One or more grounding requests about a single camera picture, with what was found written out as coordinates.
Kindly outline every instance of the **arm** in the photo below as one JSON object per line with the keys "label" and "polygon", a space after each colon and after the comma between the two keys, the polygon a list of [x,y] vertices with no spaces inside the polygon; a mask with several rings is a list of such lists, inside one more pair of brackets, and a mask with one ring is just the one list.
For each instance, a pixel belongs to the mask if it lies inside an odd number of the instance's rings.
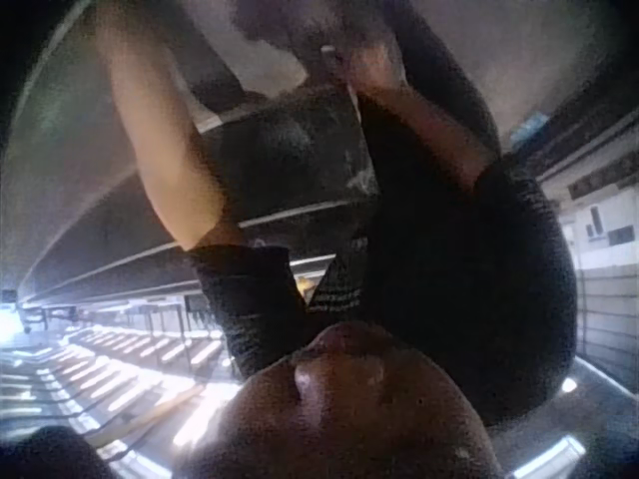
{"label": "arm", "polygon": [[344,58],[341,76],[348,84],[411,128],[456,182],[472,193],[496,154],[408,85],[394,40],[356,48]]}
{"label": "arm", "polygon": [[135,12],[123,8],[99,3],[98,48],[153,209],[183,249],[198,243],[242,244],[242,232],[225,212],[226,196],[171,78],[166,52]]}

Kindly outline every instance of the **mouth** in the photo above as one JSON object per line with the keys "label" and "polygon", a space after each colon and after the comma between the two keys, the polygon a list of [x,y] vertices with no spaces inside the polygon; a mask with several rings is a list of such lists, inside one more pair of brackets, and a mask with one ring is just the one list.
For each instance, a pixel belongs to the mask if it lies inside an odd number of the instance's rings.
{"label": "mouth", "polygon": [[305,362],[325,354],[381,356],[400,347],[380,326],[361,321],[340,322],[326,328],[304,349],[294,354],[293,362]]}

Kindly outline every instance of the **skin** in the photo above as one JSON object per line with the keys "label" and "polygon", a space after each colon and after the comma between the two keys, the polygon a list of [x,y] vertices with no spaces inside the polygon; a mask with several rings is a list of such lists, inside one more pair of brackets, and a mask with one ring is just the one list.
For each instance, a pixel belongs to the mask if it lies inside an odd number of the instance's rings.
{"label": "skin", "polygon": [[445,372],[362,322],[332,326],[253,376],[208,442],[179,477],[499,475],[479,417]]}

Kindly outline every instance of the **nose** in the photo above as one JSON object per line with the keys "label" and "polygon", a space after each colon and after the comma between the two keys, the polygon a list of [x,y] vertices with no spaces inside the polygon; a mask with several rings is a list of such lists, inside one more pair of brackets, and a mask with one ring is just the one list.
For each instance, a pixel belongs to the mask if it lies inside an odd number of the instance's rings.
{"label": "nose", "polygon": [[370,423],[378,415],[384,375],[383,360],[373,355],[329,352],[298,364],[304,421],[320,430]]}

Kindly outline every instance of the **sleeve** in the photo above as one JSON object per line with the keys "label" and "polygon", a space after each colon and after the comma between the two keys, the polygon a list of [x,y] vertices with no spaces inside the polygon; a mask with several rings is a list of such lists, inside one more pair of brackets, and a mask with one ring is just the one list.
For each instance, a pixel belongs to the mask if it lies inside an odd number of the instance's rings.
{"label": "sleeve", "polygon": [[475,196],[495,254],[496,285],[486,294],[495,321],[500,371],[508,404],[518,413],[551,397],[575,353],[577,291],[572,259],[556,214],[537,182],[514,162],[491,166]]}
{"label": "sleeve", "polygon": [[306,305],[286,248],[214,245],[189,255],[244,378],[303,345]]}

